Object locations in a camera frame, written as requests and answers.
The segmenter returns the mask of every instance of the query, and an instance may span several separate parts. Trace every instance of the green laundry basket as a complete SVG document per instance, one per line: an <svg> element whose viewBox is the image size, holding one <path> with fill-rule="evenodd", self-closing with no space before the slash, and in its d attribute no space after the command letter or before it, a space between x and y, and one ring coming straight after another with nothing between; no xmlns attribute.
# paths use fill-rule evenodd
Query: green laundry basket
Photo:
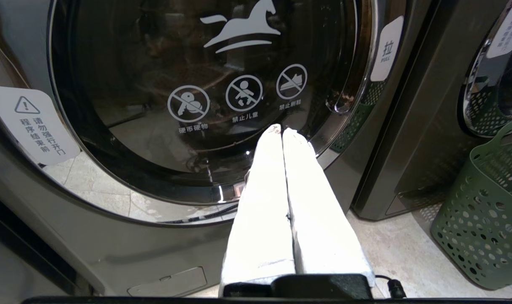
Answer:
<svg viewBox="0 0 512 304"><path fill-rule="evenodd" d="M512 135L502 140L510 131L512 122L470 152L430 228L464 274L487 289L512 284Z"/></svg>

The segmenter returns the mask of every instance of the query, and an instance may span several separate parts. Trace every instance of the black cable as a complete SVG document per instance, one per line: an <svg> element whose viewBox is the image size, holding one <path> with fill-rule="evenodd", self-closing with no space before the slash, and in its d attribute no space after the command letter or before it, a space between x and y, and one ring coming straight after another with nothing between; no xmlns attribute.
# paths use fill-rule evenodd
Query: black cable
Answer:
<svg viewBox="0 0 512 304"><path fill-rule="evenodd" d="M376 275L375 277L379 279L387 280L387 288L389 289L389 294L392 299L402 299L406 298L406 293L404 292L403 285L399 280L391 279L390 277L386 277L385 275Z"/></svg>

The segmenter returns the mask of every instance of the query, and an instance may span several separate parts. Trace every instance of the horse logo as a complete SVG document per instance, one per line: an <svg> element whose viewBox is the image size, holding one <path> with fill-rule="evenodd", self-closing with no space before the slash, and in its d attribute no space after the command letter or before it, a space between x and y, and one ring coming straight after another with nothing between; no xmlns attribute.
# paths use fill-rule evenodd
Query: horse logo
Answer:
<svg viewBox="0 0 512 304"><path fill-rule="evenodd" d="M205 24L216 23L216 22L225 22L223 29L213 39L209 40L204 45L204 48L208 48L209 46L213 46L213 44L217 44L219 42L223 42L225 40L239 37L242 35L249 35L251 33L269 33L273 35L281 35L279 31L273 29L269 26L266 19L267 12L270 12L272 15L277 13L275 10L275 5L273 5L272 0L260 0L256 3L254 8L252 8L250 16L248 18L234 18L228 21L223 15L213 15L209 17L200 18L200 20ZM243 46L257 46L258 44L271 44L271 41L267 40L248 40L230 44L229 46L225 46L220 50L217 50L215 53L224 52L227 50L242 48Z"/></svg>

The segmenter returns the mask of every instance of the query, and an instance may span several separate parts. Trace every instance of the washing machine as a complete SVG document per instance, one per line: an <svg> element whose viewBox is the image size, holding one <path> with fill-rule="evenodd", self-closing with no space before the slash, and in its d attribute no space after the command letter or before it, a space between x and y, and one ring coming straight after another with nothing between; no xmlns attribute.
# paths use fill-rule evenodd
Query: washing machine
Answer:
<svg viewBox="0 0 512 304"><path fill-rule="evenodd" d="M443 202L470 150L512 121L512 1L442 2L356 193L380 220Z"/></svg>
<svg viewBox="0 0 512 304"><path fill-rule="evenodd" d="M356 188L429 11L0 0L0 200L96 294L215 285L262 131L297 129L337 193ZM341 155L356 163L332 171Z"/></svg>

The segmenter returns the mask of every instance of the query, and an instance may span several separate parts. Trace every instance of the warning triangle icon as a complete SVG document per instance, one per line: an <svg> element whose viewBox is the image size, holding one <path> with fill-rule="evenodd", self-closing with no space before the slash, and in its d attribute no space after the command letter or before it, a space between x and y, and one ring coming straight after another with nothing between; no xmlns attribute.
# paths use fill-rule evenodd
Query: warning triangle icon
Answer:
<svg viewBox="0 0 512 304"><path fill-rule="evenodd" d="M21 96L18 104L16 105L14 111L16 113L25 113L25 114L40 114L40 110L34 106L25 96Z"/></svg>

